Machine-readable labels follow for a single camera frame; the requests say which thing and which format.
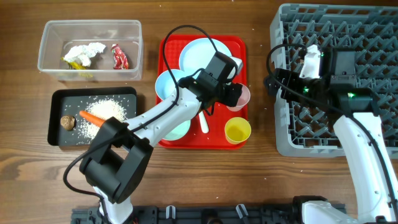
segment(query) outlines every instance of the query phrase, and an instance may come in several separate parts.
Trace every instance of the orange carrot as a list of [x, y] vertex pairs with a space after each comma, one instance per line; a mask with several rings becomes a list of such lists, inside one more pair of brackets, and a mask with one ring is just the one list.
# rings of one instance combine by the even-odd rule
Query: orange carrot
[[95, 126], [98, 126], [98, 127], [101, 127], [102, 124], [105, 122], [104, 119], [96, 117], [95, 115], [92, 115], [91, 113], [86, 112], [86, 111], [80, 111], [79, 114], [80, 114], [80, 116], [85, 118], [87, 121], [93, 123]]

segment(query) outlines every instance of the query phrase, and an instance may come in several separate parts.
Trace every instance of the plastic bin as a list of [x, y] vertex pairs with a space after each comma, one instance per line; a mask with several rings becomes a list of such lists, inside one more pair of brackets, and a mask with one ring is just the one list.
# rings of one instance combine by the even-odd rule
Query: plastic bin
[[[398, 159], [398, 7], [283, 4], [270, 26], [271, 48], [282, 43], [348, 47], [356, 51], [356, 86], [378, 97], [382, 130], [391, 159]], [[300, 72], [294, 47], [271, 55], [277, 68]], [[277, 96], [277, 150], [283, 156], [337, 157], [344, 150], [325, 112]]]
[[[76, 45], [100, 42], [102, 54], [91, 59], [87, 70], [70, 70], [61, 58]], [[111, 47], [119, 44], [131, 69], [114, 70]], [[141, 23], [135, 20], [48, 21], [44, 27], [37, 68], [62, 81], [120, 81], [142, 78], [144, 43]]]

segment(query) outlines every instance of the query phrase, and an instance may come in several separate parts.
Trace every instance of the red wrapper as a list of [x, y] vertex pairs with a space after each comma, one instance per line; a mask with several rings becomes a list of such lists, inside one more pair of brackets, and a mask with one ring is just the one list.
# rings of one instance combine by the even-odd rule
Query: red wrapper
[[119, 44], [112, 47], [114, 67], [113, 69], [129, 69], [129, 62], [127, 61], [126, 54], [120, 49]]

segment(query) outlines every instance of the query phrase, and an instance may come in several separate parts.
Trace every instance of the wooden table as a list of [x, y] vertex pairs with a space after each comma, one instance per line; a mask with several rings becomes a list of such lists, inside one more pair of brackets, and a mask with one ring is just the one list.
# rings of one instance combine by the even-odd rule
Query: wooden table
[[[47, 143], [51, 96], [63, 88], [126, 84], [60, 83], [40, 73], [37, 56], [44, 25], [58, 19], [141, 21], [144, 77], [127, 86], [133, 86], [141, 95], [142, 111], [154, 106], [159, 44], [174, 27], [194, 24], [210, 34], [237, 35], [247, 45], [252, 94], [248, 104], [252, 134], [247, 144], [238, 151], [173, 151], [157, 147], [140, 186], [131, 196], [133, 205], [285, 203], [295, 195], [322, 195], [345, 203], [348, 213], [356, 215], [353, 182], [344, 157], [283, 157], [275, 147], [275, 99], [267, 96], [262, 79], [267, 75], [269, 26], [279, 5], [288, 1], [106, 1], [69, 0], [54, 4], [51, 0], [3, 0], [0, 5], [0, 223], [68, 223], [71, 209], [98, 204], [97, 198], [76, 194], [62, 182], [66, 166], [83, 151], [62, 151]], [[349, 3], [397, 4], [387, 0]], [[181, 33], [195, 31], [185, 29]], [[398, 170], [398, 161], [394, 161], [394, 167]], [[77, 187], [91, 189], [78, 169], [72, 170], [69, 179]]]

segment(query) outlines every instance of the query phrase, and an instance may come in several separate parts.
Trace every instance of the gray basket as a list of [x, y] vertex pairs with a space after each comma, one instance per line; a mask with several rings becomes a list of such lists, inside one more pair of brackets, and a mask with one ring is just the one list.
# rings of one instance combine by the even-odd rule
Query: gray basket
[[[272, 21], [271, 48], [298, 43], [350, 47], [356, 51], [357, 86], [379, 98], [382, 130], [390, 157], [398, 158], [398, 7], [283, 4]], [[299, 72], [298, 51], [276, 50], [275, 67]], [[275, 102], [277, 149], [283, 156], [336, 157], [344, 150], [323, 111]]]

